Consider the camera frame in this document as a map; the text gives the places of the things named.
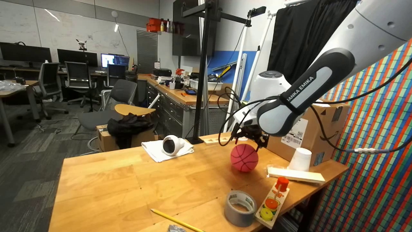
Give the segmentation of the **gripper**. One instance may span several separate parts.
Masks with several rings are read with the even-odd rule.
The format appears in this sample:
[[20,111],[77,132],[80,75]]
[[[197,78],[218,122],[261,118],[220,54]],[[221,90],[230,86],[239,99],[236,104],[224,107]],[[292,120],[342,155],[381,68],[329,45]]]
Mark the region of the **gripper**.
[[259,125],[245,125],[241,127],[240,124],[234,124],[232,128],[232,140],[235,141],[235,144],[239,140],[252,140],[256,143],[257,148],[256,152],[260,148],[266,148],[269,142],[270,136],[265,134]]

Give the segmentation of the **wooden slotted board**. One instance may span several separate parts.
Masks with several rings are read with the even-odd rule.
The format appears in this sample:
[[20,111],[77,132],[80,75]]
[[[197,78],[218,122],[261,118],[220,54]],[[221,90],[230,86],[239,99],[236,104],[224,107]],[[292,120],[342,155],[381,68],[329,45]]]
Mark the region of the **wooden slotted board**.
[[236,141],[235,138],[232,138],[230,136],[220,136],[220,138],[217,136],[211,137],[211,136],[207,136],[206,138],[202,138],[204,144],[206,145],[212,145],[212,144],[219,144],[219,141],[221,142],[221,144],[226,144],[228,142],[231,141]]

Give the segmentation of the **white flat block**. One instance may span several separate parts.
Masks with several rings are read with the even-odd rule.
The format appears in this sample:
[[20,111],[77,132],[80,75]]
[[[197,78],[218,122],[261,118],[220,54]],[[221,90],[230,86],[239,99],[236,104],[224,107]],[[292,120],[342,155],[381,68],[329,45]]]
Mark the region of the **white flat block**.
[[325,178],[321,173],[312,173],[307,171],[289,170],[281,169],[272,166],[267,167],[268,177],[285,177],[289,180],[302,181],[308,183],[324,184],[326,183]]

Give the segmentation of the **white plastic bin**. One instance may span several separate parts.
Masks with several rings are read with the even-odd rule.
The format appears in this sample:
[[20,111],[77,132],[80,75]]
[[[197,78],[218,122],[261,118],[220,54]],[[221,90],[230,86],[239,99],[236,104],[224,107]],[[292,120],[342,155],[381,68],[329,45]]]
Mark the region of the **white plastic bin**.
[[[199,81],[196,79],[190,79],[190,87],[197,91]],[[208,91],[220,91],[222,89],[223,83],[222,82],[208,82],[207,87]]]

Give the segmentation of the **white stand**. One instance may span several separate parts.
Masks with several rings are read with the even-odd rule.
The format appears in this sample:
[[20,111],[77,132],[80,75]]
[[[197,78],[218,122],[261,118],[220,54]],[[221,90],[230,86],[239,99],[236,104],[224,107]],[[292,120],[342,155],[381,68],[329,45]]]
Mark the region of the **white stand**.
[[261,54],[266,36],[267,36],[267,33],[269,31],[269,26],[272,22],[272,19],[276,16],[276,14],[277,13],[275,13],[275,12],[270,12],[270,11],[267,12],[266,25],[265,25],[260,43],[259,43],[257,51],[256,51],[256,55],[255,55],[255,58],[254,58],[254,61],[253,61],[253,64],[252,64],[251,71],[249,73],[249,77],[247,78],[246,87],[243,91],[242,98],[239,100],[238,95],[241,92],[242,83],[243,83],[243,73],[244,73],[244,70],[245,70],[244,66],[246,64],[246,58],[244,58],[245,54],[243,54],[243,47],[244,47],[244,43],[245,43],[245,40],[246,40],[246,34],[247,34],[248,26],[244,25],[244,27],[242,29],[239,54],[238,54],[238,59],[237,59],[237,63],[236,63],[237,66],[236,66],[236,69],[235,69],[233,84],[232,84],[230,93],[228,94],[228,96],[229,96],[229,106],[228,106],[228,111],[227,111],[225,124],[224,124],[224,127],[223,127],[223,132],[227,132],[228,129],[231,129],[235,124],[235,121],[233,121],[233,124],[229,125],[229,120],[235,114],[234,113],[235,106],[237,104],[241,104],[241,102],[246,97],[247,91],[249,90],[250,83],[253,79],[253,73],[256,70],[256,65],[258,63],[258,60],[259,60],[259,57],[260,57],[260,54]]

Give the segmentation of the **black stand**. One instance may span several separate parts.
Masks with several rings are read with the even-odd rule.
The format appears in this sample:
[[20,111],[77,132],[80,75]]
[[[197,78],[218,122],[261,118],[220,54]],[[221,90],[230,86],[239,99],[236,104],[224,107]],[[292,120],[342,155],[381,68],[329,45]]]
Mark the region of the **black stand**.
[[201,112],[204,113],[204,122],[208,123],[208,115],[209,115],[209,90],[208,90],[208,78],[207,78],[207,69],[206,69],[206,61],[207,61],[207,50],[208,50],[208,40],[209,40],[209,31],[210,31],[210,23],[211,21],[219,22],[222,18],[230,20],[232,22],[238,22],[243,24],[243,31],[241,32],[241,42],[240,42],[240,49],[238,53],[237,59],[237,67],[235,70],[234,82],[232,84],[233,87],[236,87],[238,82],[239,76],[239,69],[241,64],[241,58],[243,55],[243,48],[244,43],[246,40],[246,33],[248,28],[251,27],[251,18],[264,14],[266,12],[266,7],[261,6],[259,8],[253,8],[249,10],[247,14],[247,18],[237,17],[231,14],[227,14],[222,12],[221,9],[216,10],[215,14],[213,14],[213,8],[215,7],[214,0],[208,0],[207,2],[193,7],[191,9],[186,9],[185,4],[182,5],[182,13],[181,16],[183,18],[187,18],[189,16],[197,16],[202,17],[204,19],[203,24],[203,33],[202,33],[202,42],[201,42],[201,59],[200,59],[200,79],[198,81],[198,89],[197,89],[197,101],[196,101],[196,108],[195,108],[195,119],[193,128],[190,129],[190,132],[193,132],[192,137],[187,136],[185,139],[190,142],[191,144],[200,144],[203,143],[203,140],[199,137],[199,130],[200,130],[200,120],[201,120]]

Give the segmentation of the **white round cup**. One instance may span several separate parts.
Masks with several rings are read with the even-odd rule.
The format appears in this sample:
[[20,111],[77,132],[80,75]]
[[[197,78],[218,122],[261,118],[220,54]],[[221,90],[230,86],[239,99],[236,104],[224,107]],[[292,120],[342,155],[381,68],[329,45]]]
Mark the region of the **white round cup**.
[[175,135],[168,135],[163,138],[162,152],[170,157],[177,155],[177,153],[184,147],[184,140]]

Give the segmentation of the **yellow pencil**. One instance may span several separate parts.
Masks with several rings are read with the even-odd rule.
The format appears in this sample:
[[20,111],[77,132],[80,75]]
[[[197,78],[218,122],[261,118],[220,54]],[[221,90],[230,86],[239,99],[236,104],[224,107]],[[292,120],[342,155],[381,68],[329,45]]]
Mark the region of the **yellow pencil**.
[[202,229],[200,229],[200,228],[197,228],[197,227],[192,226],[192,225],[190,225],[190,224],[188,224],[188,223],[185,223],[185,222],[183,222],[183,221],[181,221],[181,220],[178,220],[178,219],[176,219],[176,218],[174,218],[174,217],[172,217],[172,216],[170,216],[170,215],[168,215],[168,214],[165,214],[165,213],[163,213],[163,212],[161,212],[161,211],[159,211],[159,210],[156,210],[156,209],[153,209],[153,208],[151,208],[150,210],[151,210],[153,213],[155,213],[155,214],[157,214],[157,215],[159,215],[159,216],[161,216],[161,217],[163,217],[163,218],[165,218],[165,219],[168,219],[168,220],[170,220],[170,221],[172,221],[172,222],[174,222],[174,223],[179,224],[180,226],[184,226],[184,227],[186,227],[186,228],[188,228],[188,229],[191,229],[191,230],[193,230],[193,231],[195,231],[195,232],[206,232],[206,231],[204,231],[204,230],[202,230]]

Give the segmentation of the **black curtain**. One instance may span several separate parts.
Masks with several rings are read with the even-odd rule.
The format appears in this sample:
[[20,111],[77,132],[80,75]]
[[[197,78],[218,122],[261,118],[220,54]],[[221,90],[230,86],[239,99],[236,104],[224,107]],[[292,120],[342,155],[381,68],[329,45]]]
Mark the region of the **black curtain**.
[[311,65],[358,0],[310,0],[277,12],[268,71],[293,84]]

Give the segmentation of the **black cloth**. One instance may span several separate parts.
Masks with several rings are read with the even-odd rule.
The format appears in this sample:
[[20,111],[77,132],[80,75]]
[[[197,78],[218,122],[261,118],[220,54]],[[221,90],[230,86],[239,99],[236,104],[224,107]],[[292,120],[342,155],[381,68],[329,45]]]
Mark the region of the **black cloth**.
[[118,121],[110,119],[107,130],[115,138],[119,149],[128,149],[139,147],[146,141],[154,141],[154,127],[146,117],[129,113]]

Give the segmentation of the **grey office chair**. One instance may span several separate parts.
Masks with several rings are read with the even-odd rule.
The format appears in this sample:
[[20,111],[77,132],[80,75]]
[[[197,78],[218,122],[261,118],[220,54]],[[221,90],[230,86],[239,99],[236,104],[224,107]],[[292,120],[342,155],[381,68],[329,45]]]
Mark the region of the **grey office chair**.
[[[118,102],[118,104],[132,105],[136,88],[137,83],[120,79],[111,89],[109,97]],[[116,112],[116,110],[111,110],[108,108],[102,111],[93,111],[80,114],[78,116],[78,121],[84,128],[90,131],[95,131],[99,125],[112,125],[115,124],[113,121],[121,121],[122,118],[123,117]],[[118,136],[116,142],[121,145],[120,149],[131,148],[133,144],[133,136]]]

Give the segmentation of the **orange bins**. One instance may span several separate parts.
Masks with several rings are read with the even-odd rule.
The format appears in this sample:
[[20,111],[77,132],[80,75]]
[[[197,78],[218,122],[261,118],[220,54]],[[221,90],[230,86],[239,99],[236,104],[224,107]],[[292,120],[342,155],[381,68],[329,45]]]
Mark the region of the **orange bins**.
[[152,33],[161,31],[161,23],[162,20],[159,18],[149,18],[146,24],[146,31]]

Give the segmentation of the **row of office chairs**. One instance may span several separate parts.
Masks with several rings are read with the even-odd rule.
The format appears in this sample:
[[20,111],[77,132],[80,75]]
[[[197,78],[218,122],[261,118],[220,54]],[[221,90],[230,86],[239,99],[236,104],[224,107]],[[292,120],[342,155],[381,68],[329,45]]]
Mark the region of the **row of office chairs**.
[[[67,69],[66,87],[82,94],[81,101],[88,100],[90,102],[90,112],[92,112],[94,110],[93,97],[97,89],[97,82],[92,79],[88,65],[82,62],[65,62],[65,65]],[[40,100],[41,110],[47,119],[51,118],[47,110],[62,111],[68,114],[68,110],[46,107],[44,104],[44,100],[47,99],[63,98],[58,70],[59,63],[43,63],[38,78],[39,85],[33,88],[35,98]]]

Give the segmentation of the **row of monitors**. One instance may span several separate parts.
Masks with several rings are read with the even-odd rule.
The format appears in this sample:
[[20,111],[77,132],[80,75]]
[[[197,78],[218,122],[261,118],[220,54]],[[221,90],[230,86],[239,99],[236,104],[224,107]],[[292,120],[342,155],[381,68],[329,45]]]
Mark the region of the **row of monitors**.
[[[0,42],[2,59],[18,62],[45,63],[53,62],[50,48],[28,46],[16,43]],[[97,53],[57,49],[58,63],[81,62],[90,67],[98,67]]]

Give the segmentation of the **grey duct tape roll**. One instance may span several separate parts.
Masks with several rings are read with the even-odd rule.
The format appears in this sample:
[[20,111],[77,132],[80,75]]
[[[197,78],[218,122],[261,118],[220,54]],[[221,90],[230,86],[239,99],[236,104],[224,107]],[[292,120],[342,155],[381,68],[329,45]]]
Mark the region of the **grey duct tape roll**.
[[[234,207],[241,205],[247,211],[241,211]],[[252,225],[257,211],[256,201],[248,193],[240,190],[230,191],[225,200],[225,218],[237,227],[249,227]]]

